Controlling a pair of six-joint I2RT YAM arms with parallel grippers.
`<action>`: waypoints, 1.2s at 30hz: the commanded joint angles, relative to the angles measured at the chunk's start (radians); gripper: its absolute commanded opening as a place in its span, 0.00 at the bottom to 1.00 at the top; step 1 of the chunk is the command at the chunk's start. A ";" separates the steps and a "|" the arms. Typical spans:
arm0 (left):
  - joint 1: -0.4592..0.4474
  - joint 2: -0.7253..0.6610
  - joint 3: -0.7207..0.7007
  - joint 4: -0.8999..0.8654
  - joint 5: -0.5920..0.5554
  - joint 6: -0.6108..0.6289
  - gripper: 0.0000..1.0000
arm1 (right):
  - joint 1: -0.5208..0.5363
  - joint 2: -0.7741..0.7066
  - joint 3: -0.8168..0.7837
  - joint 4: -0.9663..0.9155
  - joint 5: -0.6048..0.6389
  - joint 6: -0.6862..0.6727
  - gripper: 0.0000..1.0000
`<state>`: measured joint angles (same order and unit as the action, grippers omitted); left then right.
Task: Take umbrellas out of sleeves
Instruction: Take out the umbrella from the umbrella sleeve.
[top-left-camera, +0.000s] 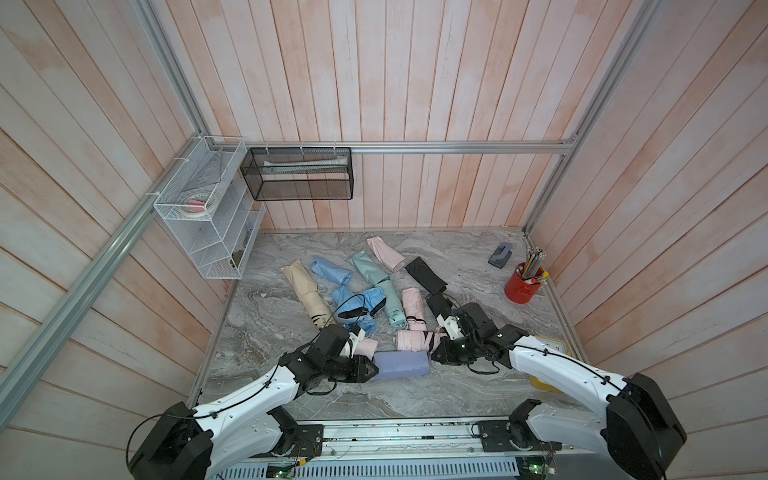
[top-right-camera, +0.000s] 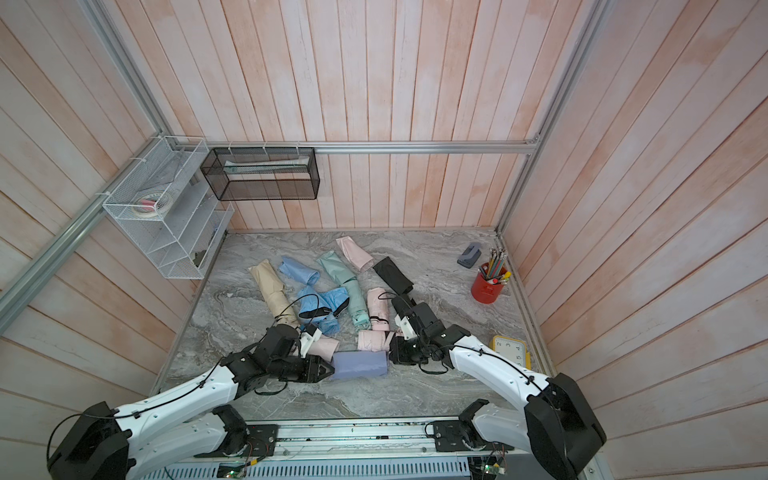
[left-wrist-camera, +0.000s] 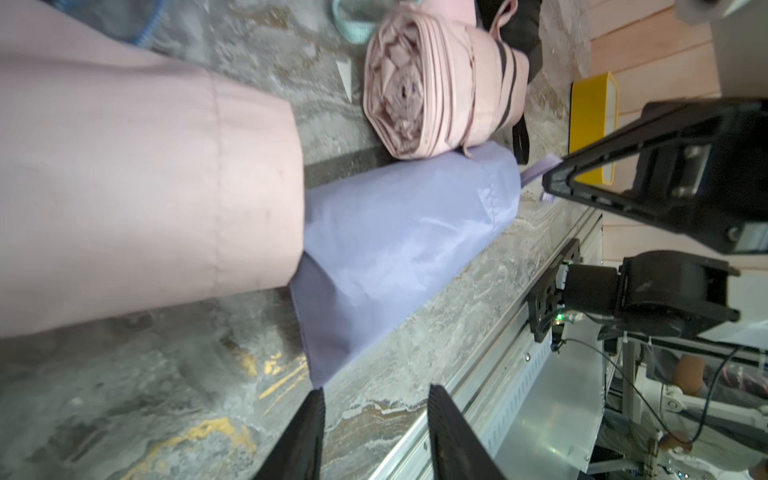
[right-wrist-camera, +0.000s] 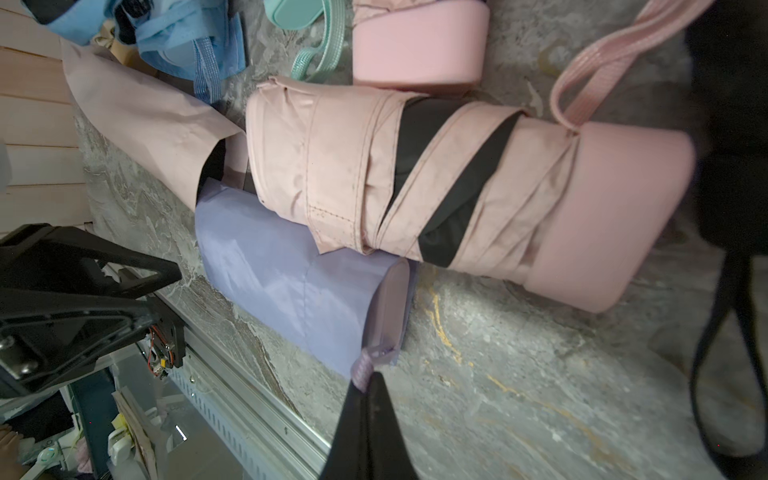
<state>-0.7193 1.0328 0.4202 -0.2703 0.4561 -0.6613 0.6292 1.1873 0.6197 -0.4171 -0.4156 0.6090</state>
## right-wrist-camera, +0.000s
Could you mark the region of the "large pink umbrella sleeve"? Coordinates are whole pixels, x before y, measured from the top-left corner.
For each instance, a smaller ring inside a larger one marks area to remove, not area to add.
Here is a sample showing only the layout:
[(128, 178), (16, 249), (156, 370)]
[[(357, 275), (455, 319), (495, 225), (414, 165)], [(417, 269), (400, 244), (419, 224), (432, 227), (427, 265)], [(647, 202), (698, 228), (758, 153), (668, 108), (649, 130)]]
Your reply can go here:
[(63, 40), (65, 78), (77, 106), (106, 139), (194, 209), (212, 176), (244, 186), (245, 132), (214, 107), (128, 68), (106, 49)]

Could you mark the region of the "black umbrella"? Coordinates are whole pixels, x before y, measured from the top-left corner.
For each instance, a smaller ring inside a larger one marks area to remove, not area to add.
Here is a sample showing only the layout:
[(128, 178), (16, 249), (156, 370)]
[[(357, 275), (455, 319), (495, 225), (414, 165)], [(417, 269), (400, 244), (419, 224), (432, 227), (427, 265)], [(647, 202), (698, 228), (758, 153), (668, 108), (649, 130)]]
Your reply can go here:
[(687, 27), (685, 41), (711, 142), (696, 178), (698, 230), (725, 254), (691, 366), (691, 408), (702, 444), (725, 478), (764, 479), (767, 449), (745, 456), (720, 451), (706, 432), (697, 389), (709, 350), (734, 313), (759, 393), (767, 394), (752, 300), (752, 261), (767, 253), (767, 4), (715, 1)]

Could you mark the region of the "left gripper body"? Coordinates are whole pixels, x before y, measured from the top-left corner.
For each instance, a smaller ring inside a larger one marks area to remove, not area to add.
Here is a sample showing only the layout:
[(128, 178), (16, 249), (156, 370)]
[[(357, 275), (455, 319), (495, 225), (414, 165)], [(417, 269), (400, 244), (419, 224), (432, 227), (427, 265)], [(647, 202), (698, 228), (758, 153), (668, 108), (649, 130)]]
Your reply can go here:
[(158, 291), (178, 265), (76, 227), (24, 225), (1, 240), (1, 396), (25, 397), (148, 340), (149, 367), (183, 364), (184, 322)]

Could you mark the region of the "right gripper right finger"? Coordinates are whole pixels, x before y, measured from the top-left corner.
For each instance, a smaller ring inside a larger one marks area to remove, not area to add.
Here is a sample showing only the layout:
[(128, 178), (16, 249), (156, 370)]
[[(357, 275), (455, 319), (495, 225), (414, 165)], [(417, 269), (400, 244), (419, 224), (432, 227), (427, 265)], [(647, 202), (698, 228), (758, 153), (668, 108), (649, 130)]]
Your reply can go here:
[(374, 372), (366, 392), (368, 478), (418, 480), (397, 416), (380, 372)]

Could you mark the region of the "mint green umbrella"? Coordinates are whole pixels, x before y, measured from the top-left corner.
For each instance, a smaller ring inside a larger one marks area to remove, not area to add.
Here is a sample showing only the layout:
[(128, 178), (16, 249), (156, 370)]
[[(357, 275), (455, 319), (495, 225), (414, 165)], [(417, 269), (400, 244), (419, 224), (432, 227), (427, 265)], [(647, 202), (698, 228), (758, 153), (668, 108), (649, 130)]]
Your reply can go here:
[(347, 1), (266, 0), (268, 20), (279, 29), (316, 36), (294, 59), (290, 76), (295, 80), (324, 83), (339, 66), (347, 28)]

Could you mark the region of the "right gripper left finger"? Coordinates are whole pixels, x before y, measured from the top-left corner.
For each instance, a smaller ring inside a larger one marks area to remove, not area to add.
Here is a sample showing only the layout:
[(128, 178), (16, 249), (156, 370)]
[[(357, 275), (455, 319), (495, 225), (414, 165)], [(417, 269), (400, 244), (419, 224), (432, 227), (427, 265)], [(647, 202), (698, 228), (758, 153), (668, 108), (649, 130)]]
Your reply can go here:
[(331, 448), (319, 479), (368, 478), (366, 400), (366, 394), (350, 383)]

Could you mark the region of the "large pink umbrella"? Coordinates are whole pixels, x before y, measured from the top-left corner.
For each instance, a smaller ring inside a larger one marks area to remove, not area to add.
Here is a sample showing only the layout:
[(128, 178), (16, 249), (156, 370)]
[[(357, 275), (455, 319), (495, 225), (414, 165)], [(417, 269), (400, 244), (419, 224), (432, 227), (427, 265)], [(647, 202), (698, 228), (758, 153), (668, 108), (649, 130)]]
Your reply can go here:
[(517, 107), (273, 77), (248, 100), (262, 204), (321, 253), (384, 251), (522, 285), (599, 313), (677, 209), (695, 150), (681, 131), (593, 113), (636, 57), (705, 1), (651, 1), (557, 79), (552, 121)]

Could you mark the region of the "small pink umbrella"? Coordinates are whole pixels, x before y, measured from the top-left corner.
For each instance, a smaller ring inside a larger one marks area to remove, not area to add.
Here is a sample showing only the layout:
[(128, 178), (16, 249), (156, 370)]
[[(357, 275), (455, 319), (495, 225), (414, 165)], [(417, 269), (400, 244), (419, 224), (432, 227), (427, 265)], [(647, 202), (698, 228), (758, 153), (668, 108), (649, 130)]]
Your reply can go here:
[(482, 78), (491, 10), (486, 2), (354, 1), (353, 83), (463, 94)]

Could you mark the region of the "lavender umbrella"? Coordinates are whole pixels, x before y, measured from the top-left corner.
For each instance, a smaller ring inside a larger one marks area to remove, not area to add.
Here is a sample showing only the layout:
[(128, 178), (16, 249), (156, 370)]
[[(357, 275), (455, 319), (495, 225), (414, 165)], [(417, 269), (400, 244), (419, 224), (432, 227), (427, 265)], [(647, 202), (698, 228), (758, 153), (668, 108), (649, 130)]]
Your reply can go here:
[(363, 350), (376, 366), (397, 362), (414, 291), (407, 259), (321, 253), (307, 227), (213, 179), (195, 228), (209, 283), (327, 368), (349, 378)]

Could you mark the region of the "blue umbrella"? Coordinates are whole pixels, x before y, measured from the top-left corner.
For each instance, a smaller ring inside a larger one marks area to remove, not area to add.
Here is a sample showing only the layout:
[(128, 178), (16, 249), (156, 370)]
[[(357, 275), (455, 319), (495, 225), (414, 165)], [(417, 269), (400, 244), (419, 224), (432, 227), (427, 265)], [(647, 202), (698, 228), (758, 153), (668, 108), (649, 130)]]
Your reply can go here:
[(196, 98), (214, 105), (222, 81), (246, 67), (243, 27), (225, 0), (48, 1), (22, 3), (35, 21), (85, 46), (103, 24), (115, 23), (115, 38), (135, 46), (150, 67), (189, 80)]

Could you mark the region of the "beige umbrella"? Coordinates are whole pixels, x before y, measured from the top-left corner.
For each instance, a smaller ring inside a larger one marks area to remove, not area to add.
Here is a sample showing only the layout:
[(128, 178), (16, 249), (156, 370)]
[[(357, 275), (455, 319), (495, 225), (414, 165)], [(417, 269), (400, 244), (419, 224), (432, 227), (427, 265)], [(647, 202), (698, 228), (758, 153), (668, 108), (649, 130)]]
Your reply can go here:
[(109, 50), (122, 65), (151, 77), (157, 76), (158, 71), (140, 57), (135, 45), (123, 44), (118, 39), (116, 23), (113, 20), (104, 21), (91, 43)]

